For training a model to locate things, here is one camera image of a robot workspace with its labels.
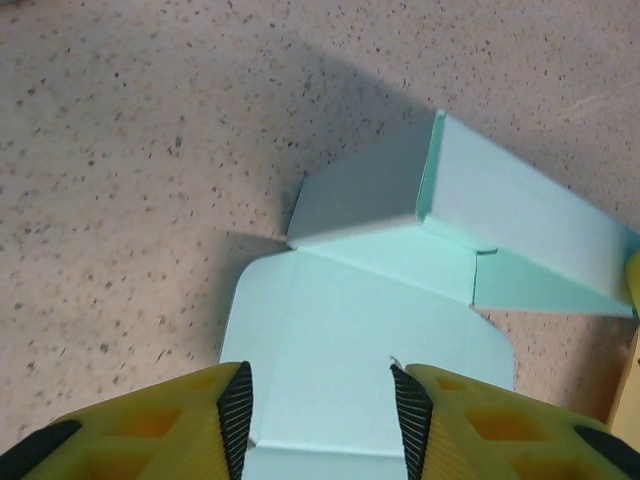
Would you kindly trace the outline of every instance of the speckled countertop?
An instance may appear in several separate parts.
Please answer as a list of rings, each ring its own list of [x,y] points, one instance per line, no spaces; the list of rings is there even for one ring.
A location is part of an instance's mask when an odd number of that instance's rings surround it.
[[[304,175],[444,107],[640,228],[634,0],[0,8],[0,450],[216,361]],[[634,325],[497,314],[517,388],[602,415]]]

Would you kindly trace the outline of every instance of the yellow object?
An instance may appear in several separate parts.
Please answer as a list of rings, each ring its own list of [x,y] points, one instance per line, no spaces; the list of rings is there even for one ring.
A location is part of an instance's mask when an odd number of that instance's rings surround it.
[[[239,479],[252,402],[248,363],[218,365],[123,395],[53,422],[81,426],[24,478]],[[18,456],[30,455],[23,445]]]
[[[627,262],[625,273],[633,304],[637,310],[640,303],[640,252],[634,254]],[[620,437],[636,450],[640,450],[639,362],[640,350],[638,348],[638,332],[636,331],[607,420],[611,433]]]
[[[594,419],[439,368],[391,368],[411,480],[628,478],[576,433],[607,432]]]

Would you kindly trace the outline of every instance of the light blue cardboard box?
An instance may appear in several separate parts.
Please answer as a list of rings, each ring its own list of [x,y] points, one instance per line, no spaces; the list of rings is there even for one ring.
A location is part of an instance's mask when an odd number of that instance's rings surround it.
[[[308,178],[287,243],[238,282],[221,360],[249,360],[248,480],[406,478],[388,367],[513,388],[470,306],[632,316],[639,237],[445,112]]]

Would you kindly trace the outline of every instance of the granite countertop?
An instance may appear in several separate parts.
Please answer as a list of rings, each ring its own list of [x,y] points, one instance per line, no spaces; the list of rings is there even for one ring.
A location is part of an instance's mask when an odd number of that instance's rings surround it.
[[[640,228],[632,0],[0,8],[0,450],[216,362],[303,177],[442,107]],[[606,412],[634,323],[487,313],[518,391]]]

